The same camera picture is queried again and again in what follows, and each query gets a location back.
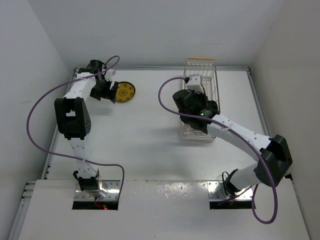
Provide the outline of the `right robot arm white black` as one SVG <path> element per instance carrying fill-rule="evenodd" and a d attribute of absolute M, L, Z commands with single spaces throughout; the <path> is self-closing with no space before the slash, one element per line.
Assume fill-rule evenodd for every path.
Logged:
<path fill-rule="evenodd" d="M 279 185 L 293 163 L 283 136 L 262 135 L 234 123 L 222 115 L 217 103 L 209 101 L 203 93 L 182 89 L 172 98 L 183 123 L 225 140 L 255 160 L 253 165 L 233 170 L 224 180 L 223 189 L 227 196 L 235 196 L 240 190 L 257 184 Z"/>

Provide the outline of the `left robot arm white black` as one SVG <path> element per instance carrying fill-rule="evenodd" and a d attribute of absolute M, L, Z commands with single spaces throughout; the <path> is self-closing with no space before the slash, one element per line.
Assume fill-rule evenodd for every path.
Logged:
<path fill-rule="evenodd" d="M 93 59 L 87 67 L 77 72 L 79 81 L 62 98 L 54 101 L 58 131 L 68 140 L 76 157 L 77 170 L 73 176 L 78 181 L 80 190 L 96 199 L 104 198 L 108 191 L 100 178 L 96 165 L 88 163 L 87 146 L 92 122 L 86 106 L 88 97 L 116 102 L 118 82 L 112 82 L 113 70 L 106 73 L 107 66 L 100 60 Z"/>

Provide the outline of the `yellow patterned plate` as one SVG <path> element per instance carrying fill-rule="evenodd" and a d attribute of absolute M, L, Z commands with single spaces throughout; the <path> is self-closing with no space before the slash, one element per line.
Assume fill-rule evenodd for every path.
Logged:
<path fill-rule="evenodd" d="M 115 101 L 118 103 L 126 103 L 135 96 L 135 93 L 136 88 L 132 83 L 121 81 L 118 83 Z"/>

